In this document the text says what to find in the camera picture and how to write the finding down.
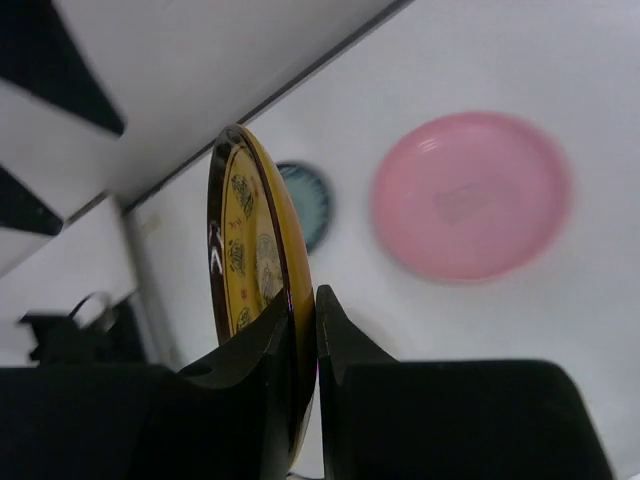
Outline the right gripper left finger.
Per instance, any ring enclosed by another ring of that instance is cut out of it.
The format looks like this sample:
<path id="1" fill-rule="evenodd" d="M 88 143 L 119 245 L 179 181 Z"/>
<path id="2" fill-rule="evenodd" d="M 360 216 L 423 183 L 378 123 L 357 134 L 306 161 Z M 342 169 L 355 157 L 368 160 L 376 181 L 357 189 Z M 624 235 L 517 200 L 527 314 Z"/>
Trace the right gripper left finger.
<path id="1" fill-rule="evenodd" d="M 24 316 L 32 367 L 1 372 L 5 479 L 282 479 L 290 464 L 287 302 L 180 371 L 105 362 L 107 336 Z"/>

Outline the brown gold plate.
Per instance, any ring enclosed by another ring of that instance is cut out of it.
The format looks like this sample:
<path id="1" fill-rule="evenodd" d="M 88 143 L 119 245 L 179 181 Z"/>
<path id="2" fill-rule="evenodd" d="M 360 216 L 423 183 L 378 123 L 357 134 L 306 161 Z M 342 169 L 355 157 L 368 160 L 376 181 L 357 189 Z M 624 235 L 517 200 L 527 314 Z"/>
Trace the brown gold plate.
<path id="1" fill-rule="evenodd" d="M 278 168 L 244 126 L 214 141 L 207 247 L 219 346 L 200 379 L 231 401 L 231 474 L 283 479 L 301 449 L 315 367 L 306 247 Z"/>

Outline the dark green plate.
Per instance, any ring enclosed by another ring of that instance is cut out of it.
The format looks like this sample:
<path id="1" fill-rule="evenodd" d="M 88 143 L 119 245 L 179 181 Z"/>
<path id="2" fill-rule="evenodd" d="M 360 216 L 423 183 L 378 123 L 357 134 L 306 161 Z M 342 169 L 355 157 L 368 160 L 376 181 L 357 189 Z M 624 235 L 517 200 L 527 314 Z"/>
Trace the dark green plate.
<path id="1" fill-rule="evenodd" d="M 333 189 L 327 176 L 302 161 L 277 164 L 303 233 L 306 251 L 311 255 L 324 241 L 334 217 Z"/>

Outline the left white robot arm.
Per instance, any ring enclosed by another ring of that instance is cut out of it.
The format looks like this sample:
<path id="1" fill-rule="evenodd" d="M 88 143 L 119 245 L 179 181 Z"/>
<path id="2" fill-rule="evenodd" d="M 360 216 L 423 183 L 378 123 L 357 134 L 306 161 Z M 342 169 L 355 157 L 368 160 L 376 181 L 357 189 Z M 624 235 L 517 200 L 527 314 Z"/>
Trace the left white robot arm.
<path id="1" fill-rule="evenodd" d="M 144 303 L 129 233 L 110 196 L 1 278 L 1 350 L 17 365 L 180 357 Z"/>

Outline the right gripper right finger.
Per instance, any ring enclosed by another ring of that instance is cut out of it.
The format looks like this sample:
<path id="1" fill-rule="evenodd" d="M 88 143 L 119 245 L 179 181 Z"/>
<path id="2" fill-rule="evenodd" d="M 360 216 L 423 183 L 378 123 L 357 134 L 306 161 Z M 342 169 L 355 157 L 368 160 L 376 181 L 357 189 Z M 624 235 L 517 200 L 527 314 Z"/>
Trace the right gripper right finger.
<path id="1" fill-rule="evenodd" d="M 573 380 L 543 360 L 402 362 L 316 297 L 328 479 L 609 479 Z"/>

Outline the pink plastic plate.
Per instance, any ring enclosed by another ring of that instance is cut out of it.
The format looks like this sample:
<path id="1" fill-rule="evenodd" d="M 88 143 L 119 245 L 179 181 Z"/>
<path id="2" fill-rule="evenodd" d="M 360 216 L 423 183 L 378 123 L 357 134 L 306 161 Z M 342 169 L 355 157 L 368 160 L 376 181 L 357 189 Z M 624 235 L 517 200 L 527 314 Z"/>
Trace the pink plastic plate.
<path id="1" fill-rule="evenodd" d="M 444 282 L 503 276 L 544 254 L 571 211 L 566 153 L 532 123 L 475 111 L 431 120 L 399 139 L 372 179 L 382 248 Z"/>

